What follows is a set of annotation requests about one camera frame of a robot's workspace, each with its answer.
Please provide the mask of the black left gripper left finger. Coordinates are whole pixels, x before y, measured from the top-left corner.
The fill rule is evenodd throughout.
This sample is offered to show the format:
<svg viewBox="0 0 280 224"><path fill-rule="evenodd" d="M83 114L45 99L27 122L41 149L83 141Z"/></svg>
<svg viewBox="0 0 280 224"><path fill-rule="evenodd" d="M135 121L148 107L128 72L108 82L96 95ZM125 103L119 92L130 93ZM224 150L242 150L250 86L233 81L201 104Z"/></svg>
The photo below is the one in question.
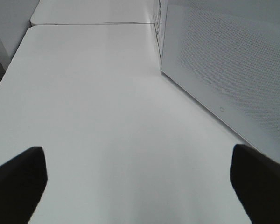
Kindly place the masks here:
<svg viewBox="0 0 280 224"><path fill-rule="evenodd" d="M42 147L31 147L0 166L0 224L27 224L48 181Z"/></svg>

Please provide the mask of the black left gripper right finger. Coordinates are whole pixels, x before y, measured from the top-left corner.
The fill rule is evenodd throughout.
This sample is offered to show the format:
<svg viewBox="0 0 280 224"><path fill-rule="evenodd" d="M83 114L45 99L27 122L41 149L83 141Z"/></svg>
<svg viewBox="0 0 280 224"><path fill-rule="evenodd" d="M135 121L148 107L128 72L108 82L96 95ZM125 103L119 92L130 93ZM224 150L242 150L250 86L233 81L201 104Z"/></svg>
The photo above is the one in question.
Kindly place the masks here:
<svg viewBox="0 0 280 224"><path fill-rule="evenodd" d="M280 164L252 147L236 144L230 181L253 224L280 224Z"/></svg>

